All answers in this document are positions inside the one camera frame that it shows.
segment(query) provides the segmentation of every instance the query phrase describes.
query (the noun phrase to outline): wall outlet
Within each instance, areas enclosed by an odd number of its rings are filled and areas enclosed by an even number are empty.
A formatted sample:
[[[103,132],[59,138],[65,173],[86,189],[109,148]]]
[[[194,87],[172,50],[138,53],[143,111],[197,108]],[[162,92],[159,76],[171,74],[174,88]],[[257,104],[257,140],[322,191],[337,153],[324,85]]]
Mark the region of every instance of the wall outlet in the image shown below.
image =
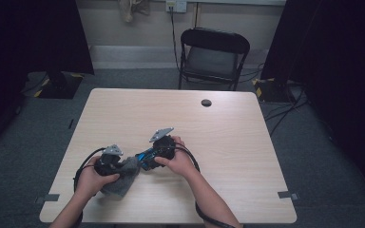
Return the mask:
[[[174,12],[186,12],[186,0],[165,1],[165,11],[170,11],[170,8],[172,8]]]

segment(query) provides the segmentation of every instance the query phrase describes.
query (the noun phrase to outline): chair backrest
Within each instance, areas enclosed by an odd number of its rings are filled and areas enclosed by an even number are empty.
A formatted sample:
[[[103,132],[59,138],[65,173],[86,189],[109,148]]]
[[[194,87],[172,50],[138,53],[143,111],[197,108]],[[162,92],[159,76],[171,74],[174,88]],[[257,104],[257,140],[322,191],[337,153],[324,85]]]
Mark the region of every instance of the chair backrest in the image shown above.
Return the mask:
[[[181,42],[182,49],[188,45],[244,55],[250,50],[250,43],[243,36],[210,28],[190,28],[182,33]]]

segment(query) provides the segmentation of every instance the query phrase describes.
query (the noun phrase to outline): light wood table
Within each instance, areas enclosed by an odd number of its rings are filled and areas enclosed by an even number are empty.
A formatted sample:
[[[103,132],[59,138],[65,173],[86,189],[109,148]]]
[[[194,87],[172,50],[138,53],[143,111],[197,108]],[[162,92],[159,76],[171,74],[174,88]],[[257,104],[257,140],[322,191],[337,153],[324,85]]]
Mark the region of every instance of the light wood table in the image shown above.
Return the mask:
[[[202,106],[202,100],[212,102]],[[292,223],[297,215],[256,96],[249,92],[96,88],[67,148],[40,219],[52,222],[73,194],[73,177],[94,150],[117,143],[124,159],[152,146],[157,129],[175,127],[202,174],[241,223]],[[202,223],[186,181],[168,168],[141,170],[123,199],[98,193],[83,222]]]

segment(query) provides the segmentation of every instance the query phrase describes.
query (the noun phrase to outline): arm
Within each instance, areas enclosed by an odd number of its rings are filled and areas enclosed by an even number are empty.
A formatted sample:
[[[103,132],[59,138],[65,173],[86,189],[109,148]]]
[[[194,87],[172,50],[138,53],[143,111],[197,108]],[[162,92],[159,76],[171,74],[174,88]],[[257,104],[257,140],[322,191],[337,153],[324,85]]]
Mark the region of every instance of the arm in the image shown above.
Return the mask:
[[[180,137],[172,137],[176,143],[184,145]],[[191,187],[197,204],[204,214],[212,219],[216,219],[223,223],[234,227],[241,227],[239,221],[234,216],[226,202],[219,194],[210,186],[203,175],[192,164],[188,155],[176,149],[176,154],[172,160],[157,157],[157,163],[167,166],[171,171],[183,176]],[[207,228],[217,227],[207,221],[204,221]]]
[[[120,177],[119,174],[106,177],[100,176],[94,170],[94,167],[91,166],[94,165],[98,159],[100,159],[100,157],[93,157],[87,163],[86,168],[82,171],[79,178],[75,193],[67,203],[67,206],[65,206],[49,227],[71,227],[81,215],[88,201],[96,195],[106,183],[114,182]]]

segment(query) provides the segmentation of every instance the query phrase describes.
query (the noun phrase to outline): gray carpet floor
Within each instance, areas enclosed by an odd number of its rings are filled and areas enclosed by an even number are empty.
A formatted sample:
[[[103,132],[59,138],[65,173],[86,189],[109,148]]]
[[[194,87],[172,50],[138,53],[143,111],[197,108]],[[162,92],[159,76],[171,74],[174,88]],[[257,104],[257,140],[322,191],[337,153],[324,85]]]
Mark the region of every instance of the gray carpet floor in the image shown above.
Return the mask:
[[[26,87],[33,86],[43,76],[44,73],[31,74]],[[244,82],[239,84],[238,91],[254,92],[251,82],[246,81],[251,76],[242,77]],[[48,227],[39,220],[43,204],[35,200],[48,193],[91,89],[176,89],[177,85],[178,71],[172,68],[96,69],[96,75],[87,75],[81,82],[72,100],[38,99],[32,97],[35,89],[27,92],[20,114],[0,135],[0,227]],[[183,84],[183,89],[226,88]],[[300,87],[294,87],[293,93],[298,96]],[[306,101],[303,95],[299,103]],[[264,116],[289,108],[287,104],[259,105]],[[278,120],[279,117],[266,122],[270,131]],[[300,197],[294,200],[298,220],[293,224],[246,227],[365,227],[365,180],[329,138],[324,121],[308,104],[285,117],[272,135],[272,142],[289,190]]]

